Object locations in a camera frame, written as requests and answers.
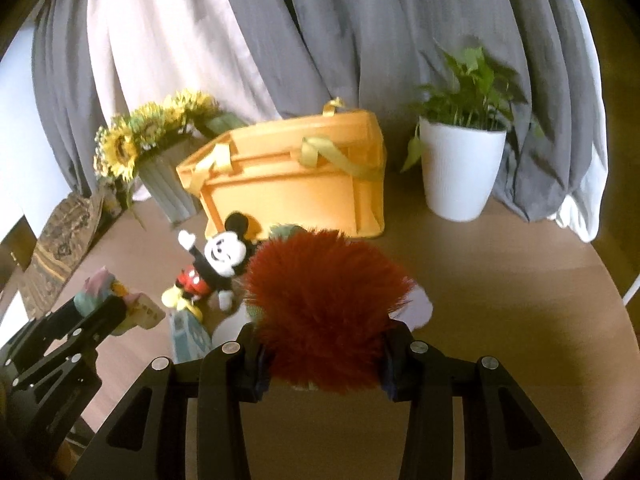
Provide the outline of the Mickey Mouse plush toy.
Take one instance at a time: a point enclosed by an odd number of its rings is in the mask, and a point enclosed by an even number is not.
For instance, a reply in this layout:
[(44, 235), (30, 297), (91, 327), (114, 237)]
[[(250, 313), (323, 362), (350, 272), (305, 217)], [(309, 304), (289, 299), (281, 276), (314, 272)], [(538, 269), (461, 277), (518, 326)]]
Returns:
[(209, 237), (202, 250), (195, 245), (194, 233), (181, 230), (178, 243), (191, 255), (192, 263), (182, 269), (175, 283), (162, 293), (163, 306), (187, 310), (198, 322), (203, 322), (201, 306), (216, 296), (218, 308), (229, 312), (235, 302), (233, 280), (245, 272), (256, 249), (256, 244), (246, 237), (249, 229), (250, 219), (240, 212), (232, 212), (224, 222), (224, 230)]

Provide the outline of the green dinosaur soft toy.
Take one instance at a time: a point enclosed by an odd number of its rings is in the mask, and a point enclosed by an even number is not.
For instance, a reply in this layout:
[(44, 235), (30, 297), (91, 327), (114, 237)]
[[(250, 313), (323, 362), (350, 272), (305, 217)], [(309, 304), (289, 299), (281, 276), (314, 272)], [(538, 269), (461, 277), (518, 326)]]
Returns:
[(297, 224), (277, 224), (269, 231), (270, 240), (288, 240), (295, 234), (303, 233), (305, 229)]

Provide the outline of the red fluffy plush toy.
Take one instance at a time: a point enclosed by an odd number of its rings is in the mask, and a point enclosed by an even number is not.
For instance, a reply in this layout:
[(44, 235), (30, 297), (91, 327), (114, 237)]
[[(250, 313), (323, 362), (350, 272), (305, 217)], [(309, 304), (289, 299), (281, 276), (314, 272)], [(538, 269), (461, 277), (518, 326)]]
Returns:
[(244, 288), (272, 378), (343, 393), (378, 384), (383, 335), (412, 279), (364, 240), (298, 231), (260, 245)]

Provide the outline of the white sheer curtain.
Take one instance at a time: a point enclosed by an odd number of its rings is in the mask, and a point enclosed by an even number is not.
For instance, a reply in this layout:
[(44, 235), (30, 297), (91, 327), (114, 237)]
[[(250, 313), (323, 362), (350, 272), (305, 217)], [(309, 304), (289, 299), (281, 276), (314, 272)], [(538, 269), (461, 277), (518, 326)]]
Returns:
[(106, 119), (183, 90), (248, 124), (280, 116), (229, 0), (88, 0), (87, 34)]

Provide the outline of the sunflower bouquet in grey vase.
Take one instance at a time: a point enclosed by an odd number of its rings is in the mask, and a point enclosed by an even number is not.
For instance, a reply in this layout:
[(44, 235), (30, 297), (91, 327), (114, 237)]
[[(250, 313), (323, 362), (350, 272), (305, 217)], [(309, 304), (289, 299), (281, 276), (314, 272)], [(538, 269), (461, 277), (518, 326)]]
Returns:
[(200, 210), (182, 187), (177, 166), (221, 133), (245, 125), (209, 93), (179, 90), (163, 101), (116, 114), (99, 128), (93, 170), (99, 180), (124, 193), (128, 208), (135, 192), (147, 190), (175, 226)]

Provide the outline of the white floor lamp pole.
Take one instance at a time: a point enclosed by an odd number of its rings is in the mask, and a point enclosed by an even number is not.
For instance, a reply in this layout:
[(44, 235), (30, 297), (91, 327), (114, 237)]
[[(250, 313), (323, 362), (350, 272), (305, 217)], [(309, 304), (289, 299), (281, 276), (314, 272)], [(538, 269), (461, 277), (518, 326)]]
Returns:
[(631, 302), (631, 299), (634, 298), (634, 295), (638, 292), (640, 288), (640, 274), (634, 279), (634, 282), (629, 286), (626, 290), (625, 295), (623, 296), (623, 304), (625, 307)]

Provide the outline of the brown patterned woven mat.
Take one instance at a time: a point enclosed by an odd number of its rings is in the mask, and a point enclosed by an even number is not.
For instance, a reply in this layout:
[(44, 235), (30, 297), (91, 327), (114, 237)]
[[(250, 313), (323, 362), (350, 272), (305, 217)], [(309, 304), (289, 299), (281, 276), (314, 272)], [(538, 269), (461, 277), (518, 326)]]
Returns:
[(53, 209), (18, 286), (29, 318), (51, 311), (84, 260), (98, 232), (103, 201), (103, 192), (91, 197), (73, 192)]

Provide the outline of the light blue patterned box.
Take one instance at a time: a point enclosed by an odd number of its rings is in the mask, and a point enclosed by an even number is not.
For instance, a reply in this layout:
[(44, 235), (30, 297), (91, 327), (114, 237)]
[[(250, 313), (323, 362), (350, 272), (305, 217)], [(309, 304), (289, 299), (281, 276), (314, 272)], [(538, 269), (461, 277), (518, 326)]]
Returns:
[(213, 350), (212, 338), (191, 311), (171, 313), (169, 326), (172, 358), (176, 364), (203, 359)]

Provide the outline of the white pot green plant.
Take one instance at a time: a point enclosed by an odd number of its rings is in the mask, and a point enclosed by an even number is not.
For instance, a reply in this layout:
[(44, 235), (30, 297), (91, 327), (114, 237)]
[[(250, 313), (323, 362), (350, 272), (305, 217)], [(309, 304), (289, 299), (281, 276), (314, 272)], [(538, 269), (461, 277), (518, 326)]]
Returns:
[(418, 115), (401, 170), (422, 166), (427, 207), (453, 222), (483, 212), (498, 177), (516, 108), (526, 105), (518, 72), (480, 44), (442, 51), (450, 81), (420, 84)]

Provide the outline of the orange plastic storage box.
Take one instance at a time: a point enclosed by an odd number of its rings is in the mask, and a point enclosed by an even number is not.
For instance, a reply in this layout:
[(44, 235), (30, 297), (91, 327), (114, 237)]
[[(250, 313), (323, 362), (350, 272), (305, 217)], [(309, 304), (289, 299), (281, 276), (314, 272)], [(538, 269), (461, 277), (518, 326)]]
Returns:
[(264, 240), (285, 224), (381, 235), (385, 167), (376, 115), (334, 99), (318, 115), (229, 130), (176, 171), (205, 210), (206, 236), (222, 232), (224, 220), (240, 212), (250, 219), (250, 236)]

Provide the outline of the grey curtain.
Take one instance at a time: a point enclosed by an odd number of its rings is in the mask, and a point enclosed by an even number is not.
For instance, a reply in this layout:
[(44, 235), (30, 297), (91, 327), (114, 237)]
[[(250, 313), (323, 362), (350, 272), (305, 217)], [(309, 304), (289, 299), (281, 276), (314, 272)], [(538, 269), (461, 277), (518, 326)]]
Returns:
[[(608, 177), (600, 63), (580, 0), (229, 0), (279, 113), (317, 113), (338, 96), (378, 116), (393, 160), (416, 118), (420, 84), (446, 84), (442, 51), (479, 44), (518, 72), (528, 103), (503, 151), (495, 196), (521, 218), (596, 236)], [(63, 176), (96, 188), (96, 94), (88, 0), (44, 0), (32, 80)]]

